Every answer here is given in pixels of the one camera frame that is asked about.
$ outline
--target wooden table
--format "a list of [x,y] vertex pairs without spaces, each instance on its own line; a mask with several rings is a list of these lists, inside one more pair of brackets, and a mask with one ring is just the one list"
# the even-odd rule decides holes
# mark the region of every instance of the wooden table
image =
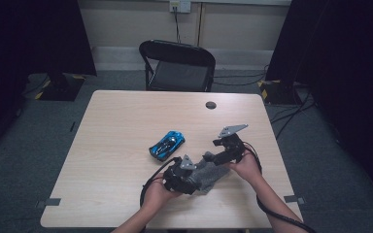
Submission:
[[[206,108],[213,101],[217,107]],[[98,90],[94,92],[46,206],[45,227],[116,227],[139,210],[142,185],[160,167],[148,148],[168,131],[186,138],[171,156],[195,163],[224,126],[247,123],[239,137],[254,146],[263,175],[280,197],[293,195],[287,170],[260,96],[255,94]],[[299,216],[297,203],[288,203]],[[171,200],[148,228],[271,227],[252,188],[234,171],[207,194]]]

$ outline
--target person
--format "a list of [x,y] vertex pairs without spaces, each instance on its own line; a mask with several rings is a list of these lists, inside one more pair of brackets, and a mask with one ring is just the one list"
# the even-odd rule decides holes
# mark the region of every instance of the person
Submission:
[[[245,150],[239,163],[226,163],[224,166],[234,170],[254,189],[262,204],[269,210],[302,222],[301,219],[281,200],[268,182],[262,177],[255,158]],[[130,219],[113,231],[113,233],[139,233],[144,226],[162,209],[165,204],[182,193],[168,191],[163,185],[162,174],[158,174],[148,188],[144,204]],[[273,216],[267,215],[272,229],[276,233],[304,233],[298,226],[292,225]]]

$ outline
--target toy car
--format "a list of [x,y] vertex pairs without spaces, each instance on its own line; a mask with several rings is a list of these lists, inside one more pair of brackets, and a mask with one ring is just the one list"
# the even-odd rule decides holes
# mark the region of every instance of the toy car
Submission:
[[157,144],[150,147],[150,154],[159,161],[165,161],[186,140],[178,131],[169,131]]

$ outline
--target black folding chair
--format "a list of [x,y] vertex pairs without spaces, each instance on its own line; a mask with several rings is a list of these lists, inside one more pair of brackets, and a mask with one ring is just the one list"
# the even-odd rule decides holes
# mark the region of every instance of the black folding chair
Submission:
[[[151,40],[139,47],[145,61],[146,90],[209,92],[216,60],[200,47]],[[158,61],[153,69],[150,61]]]

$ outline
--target gray plastic part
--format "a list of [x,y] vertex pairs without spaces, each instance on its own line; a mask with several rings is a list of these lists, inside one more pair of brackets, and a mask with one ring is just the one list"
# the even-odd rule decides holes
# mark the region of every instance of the gray plastic part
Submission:
[[247,127],[248,127],[248,124],[225,126],[223,130],[220,132],[220,134],[218,135],[218,137],[219,138],[227,137]]
[[184,170],[195,170],[196,165],[192,163],[188,155],[184,155],[183,161],[181,162],[181,169]]

